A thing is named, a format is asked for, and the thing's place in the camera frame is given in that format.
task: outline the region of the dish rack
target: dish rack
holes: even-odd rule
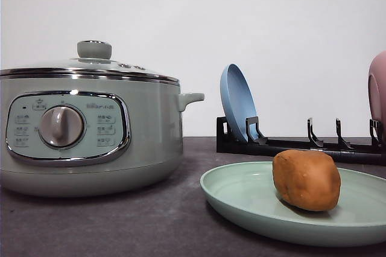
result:
[[[284,150],[318,150],[330,155],[336,162],[363,163],[371,165],[386,165],[386,144],[382,141],[383,125],[380,121],[370,119],[371,144],[351,144],[341,135],[341,122],[335,120],[337,127],[337,142],[327,142],[319,139],[312,129],[312,118],[307,120],[308,140],[295,141],[278,138],[268,138],[259,130],[257,116],[247,118],[248,142],[238,141],[232,134],[226,117],[217,118],[217,152],[238,153],[254,156],[275,156]],[[251,137],[250,126],[255,125],[258,138]]]

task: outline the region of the pink object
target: pink object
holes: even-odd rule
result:
[[[386,129],[386,51],[377,55],[370,65],[369,101],[372,118],[382,122]]]

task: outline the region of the plate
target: plate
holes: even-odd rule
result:
[[[226,66],[221,74],[220,94],[225,117],[232,133],[239,141],[248,142],[245,120],[257,114],[247,81],[235,64]],[[253,138],[258,138],[255,125],[251,125],[250,133]]]
[[[214,168],[201,177],[210,205],[231,222],[277,240],[309,246],[352,247],[386,241],[386,180],[339,168],[337,206],[309,212],[280,200],[272,162]]]

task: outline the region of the pot lid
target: pot lid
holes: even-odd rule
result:
[[[38,74],[90,74],[120,77],[140,77],[178,83],[179,80],[138,65],[110,60],[112,46],[98,40],[78,42],[79,58],[42,62],[33,68],[14,68],[1,70],[0,75],[38,75]]]

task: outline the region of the dark gray countertop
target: dark gray countertop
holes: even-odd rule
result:
[[[1,256],[386,256],[386,242],[315,248],[251,233],[206,201],[200,177],[265,156],[216,153],[215,138],[184,138],[184,160],[160,183],[88,198],[40,198],[1,190]],[[386,177],[386,167],[338,163]]]

